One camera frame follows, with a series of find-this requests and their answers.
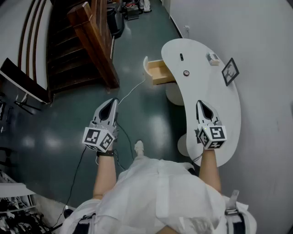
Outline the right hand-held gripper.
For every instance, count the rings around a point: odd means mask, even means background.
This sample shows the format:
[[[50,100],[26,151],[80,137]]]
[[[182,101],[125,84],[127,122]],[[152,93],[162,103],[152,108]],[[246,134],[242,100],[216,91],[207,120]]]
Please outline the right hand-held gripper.
[[[195,134],[205,150],[220,149],[227,141],[227,133],[224,125],[215,125],[219,121],[216,109],[209,103],[199,100],[196,104],[198,120]]]

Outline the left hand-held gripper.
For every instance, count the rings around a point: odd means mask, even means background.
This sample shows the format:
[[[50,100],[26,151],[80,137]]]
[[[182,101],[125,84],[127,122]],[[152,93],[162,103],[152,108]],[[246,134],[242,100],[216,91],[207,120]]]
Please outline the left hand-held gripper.
[[[82,143],[91,150],[106,153],[117,140],[116,116],[119,101],[112,98],[102,103],[95,111],[89,127],[85,128]]]

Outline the small white green device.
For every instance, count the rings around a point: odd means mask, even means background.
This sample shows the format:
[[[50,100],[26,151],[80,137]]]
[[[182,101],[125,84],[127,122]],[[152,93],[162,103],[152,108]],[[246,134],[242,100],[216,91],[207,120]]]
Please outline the small white green device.
[[[218,66],[220,64],[218,56],[213,52],[208,52],[206,58],[211,66]]]

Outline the wooden large drawer white front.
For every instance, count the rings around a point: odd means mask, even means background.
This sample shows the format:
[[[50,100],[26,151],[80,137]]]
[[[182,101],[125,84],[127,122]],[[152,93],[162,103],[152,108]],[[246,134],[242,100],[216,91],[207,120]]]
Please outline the wooden large drawer white front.
[[[146,56],[143,60],[143,73],[153,85],[176,82],[169,68],[163,60],[149,61]]]

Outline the person's left forearm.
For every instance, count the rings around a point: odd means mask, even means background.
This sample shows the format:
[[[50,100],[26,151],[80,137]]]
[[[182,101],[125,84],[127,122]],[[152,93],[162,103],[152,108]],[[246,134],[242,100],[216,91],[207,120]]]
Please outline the person's left forearm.
[[[96,162],[98,171],[93,188],[93,199],[101,200],[117,182],[113,150],[109,149],[106,153],[101,153],[96,157]]]

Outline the person's right forearm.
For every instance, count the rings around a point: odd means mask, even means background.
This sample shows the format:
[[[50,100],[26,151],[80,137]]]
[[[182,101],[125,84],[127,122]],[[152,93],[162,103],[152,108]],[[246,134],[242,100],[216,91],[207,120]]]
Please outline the person's right forearm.
[[[222,192],[215,150],[203,150],[199,178],[219,193]]]

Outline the white curved desk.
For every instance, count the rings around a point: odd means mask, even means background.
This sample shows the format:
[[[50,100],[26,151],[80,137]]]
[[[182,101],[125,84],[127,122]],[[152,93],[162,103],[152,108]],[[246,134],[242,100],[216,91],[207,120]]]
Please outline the white curved desk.
[[[178,140],[179,152],[190,157],[196,165],[201,164],[203,146],[197,142],[195,134],[198,125],[196,103],[198,100],[206,101],[218,112],[228,135],[224,145],[216,150],[217,166],[222,166],[232,158],[238,145],[241,108],[235,83],[225,85],[222,76],[224,63],[211,66],[206,58],[208,52],[211,49],[204,44],[180,38],[164,44],[161,55],[177,82],[185,107],[187,133]],[[184,76],[184,70],[189,71],[190,75]]]

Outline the person's white shoe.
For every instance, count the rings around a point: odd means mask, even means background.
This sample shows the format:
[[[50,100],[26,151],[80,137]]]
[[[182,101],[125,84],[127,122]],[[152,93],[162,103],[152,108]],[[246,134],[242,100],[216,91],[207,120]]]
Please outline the person's white shoe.
[[[137,140],[134,145],[134,150],[136,152],[135,159],[138,159],[140,157],[144,157],[144,144],[142,140]]]

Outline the wooden staircase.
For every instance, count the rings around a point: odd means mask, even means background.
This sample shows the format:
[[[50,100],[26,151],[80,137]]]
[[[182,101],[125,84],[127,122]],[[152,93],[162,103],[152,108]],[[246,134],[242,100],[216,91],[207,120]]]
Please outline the wooden staircase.
[[[41,93],[46,101],[88,84],[119,87],[106,11],[106,0],[30,0],[17,66],[36,83],[37,43],[41,43],[45,60]]]

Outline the person in white coat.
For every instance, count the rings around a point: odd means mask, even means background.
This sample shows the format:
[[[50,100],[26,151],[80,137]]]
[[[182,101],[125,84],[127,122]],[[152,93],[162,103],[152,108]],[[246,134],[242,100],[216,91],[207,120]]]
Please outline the person in white coat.
[[[60,234],[256,234],[257,225],[235,196],[226,197],[182,163],[135,159],[101,200],[82,203]]]

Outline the black board white edge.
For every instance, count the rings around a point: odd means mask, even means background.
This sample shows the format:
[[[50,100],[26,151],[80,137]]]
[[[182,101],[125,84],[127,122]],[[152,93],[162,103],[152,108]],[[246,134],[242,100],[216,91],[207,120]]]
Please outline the black board white edge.
[[[6,58],[0,67],[0,71],[7,76],[7,79],[18,88],[28,93],[33,98],[43,103],[50,103],[49,93],[20,68],[18,68],[9,58]]]

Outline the dark grey bin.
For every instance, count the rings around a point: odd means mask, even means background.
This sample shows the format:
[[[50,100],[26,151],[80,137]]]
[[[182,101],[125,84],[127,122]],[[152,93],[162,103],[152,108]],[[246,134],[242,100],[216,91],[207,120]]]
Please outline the dark grey bin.
[[[112,37],[121,37],[125,28],[124,17],[113,7],[107,8],[107,23]]]

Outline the grey equipment case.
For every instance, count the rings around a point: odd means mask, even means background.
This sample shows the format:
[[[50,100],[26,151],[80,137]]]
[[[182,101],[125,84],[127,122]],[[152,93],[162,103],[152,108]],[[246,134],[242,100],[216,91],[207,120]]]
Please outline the grey equipment case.
[[[134,20],[139,18],[139,8],[136,4],[127,4],[124,7],[125,10],[125,19]]]

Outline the white metal rack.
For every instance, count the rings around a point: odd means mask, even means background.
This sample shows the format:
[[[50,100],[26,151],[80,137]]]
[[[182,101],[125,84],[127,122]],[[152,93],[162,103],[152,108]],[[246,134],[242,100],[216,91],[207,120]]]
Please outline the white metal rack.
[[[0,169],[0,234],[51,233],[34,204],[33,192]]]

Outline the black picture frame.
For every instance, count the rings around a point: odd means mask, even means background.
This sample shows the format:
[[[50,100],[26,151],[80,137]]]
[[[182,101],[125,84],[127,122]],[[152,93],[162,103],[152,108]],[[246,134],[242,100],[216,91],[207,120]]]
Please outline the black picture frame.
[[[229,60],[225,68],[222,70],[222,75],[226,86],[229,86],[239,75],[238,67],[233,58]]]

